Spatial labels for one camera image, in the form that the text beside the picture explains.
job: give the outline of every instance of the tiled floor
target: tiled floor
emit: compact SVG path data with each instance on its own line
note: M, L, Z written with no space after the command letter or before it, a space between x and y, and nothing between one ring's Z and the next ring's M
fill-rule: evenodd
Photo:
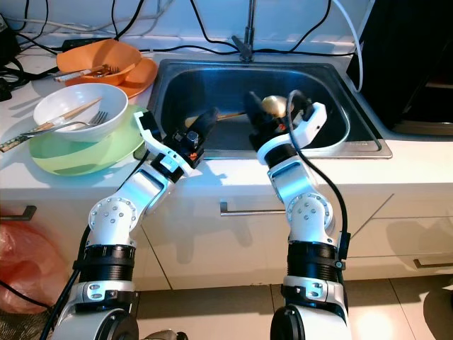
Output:
M453 276L348 281L346 288L354 340L453 339ZM137 319L141 338L173 329L190 340L269 339L282 305L276 285L142 292Z

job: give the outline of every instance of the red plastic bag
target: red plastic bag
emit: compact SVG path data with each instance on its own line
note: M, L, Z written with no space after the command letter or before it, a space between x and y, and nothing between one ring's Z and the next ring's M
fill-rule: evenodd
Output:
M24 222L0 224L0 280L36 301L52 306L68 279L59 252ZM37 314L45 310L0 286L0 309Z

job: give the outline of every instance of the faucet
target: faucet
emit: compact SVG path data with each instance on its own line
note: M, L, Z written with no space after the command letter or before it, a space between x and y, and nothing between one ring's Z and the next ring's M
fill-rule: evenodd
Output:
M233 43L240 52L240 58L243 62L253 61L253 36L255 34L255 27L253 21L255 19L256 0L250 0L248 3L248 22L246 32L243 37L243 42L235 35L231 37Z

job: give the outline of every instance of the sink basin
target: sink basin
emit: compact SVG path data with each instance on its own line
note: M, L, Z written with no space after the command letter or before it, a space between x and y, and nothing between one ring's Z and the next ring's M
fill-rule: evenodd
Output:
M328 64L268 64L193 62L166 59L159 67L148 109L165 133L182 128L186 118L216 106L220 113L243 111L243 95L287 96L302 90L313 102L323 103L326 124L305 147L309 157L391 157L348 99L347 89ZM245 115L219 121L205 144L207 158L255 158L248 136L253 127Z

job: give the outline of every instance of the white wall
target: white wall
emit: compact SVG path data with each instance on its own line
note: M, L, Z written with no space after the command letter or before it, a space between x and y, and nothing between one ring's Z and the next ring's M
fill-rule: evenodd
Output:
M146 0L140 15L156 13L158 0ZM341 0L358 29L362 25L367 7L371 0ZM112 0L49 0L50 21L59 23L83 23L90 26L99 26L110 22L110 7ZM117 0L115 17L131 16L138 0ZM233 34L243 37L247 21L248 0L196 0L197 8L202 17L207 34L210 38L229 38ZM1 0L0 13L4 16L22 18L25 0ZM256 47L288 48L294 44L305 32L317 23L326 11L327 0L257 0L256 9ZM45 18L45 1L30 1L29 18ZM9 21L13 28L20 23ZM153 20L137 21L128 32L139 35L146 31ZM126 26L126 22L119 23L119 30ZM24 32L40 30L40 24L29 23ZM46 31L53 30L46 26ZM72 32L60 29L58 32ZM41 42L46 43L48 35ZM150 48L165 45L174 46L177 43L197 41L202 37L195 14L189 0L174 0L167 12L160 18L155 29L146 37L125 37L128 42L140 45L141 48ZM332 4L331 14L326 22L313 32L299 50L315 50L317 52L342 52L350 49L352 35L340 11Z

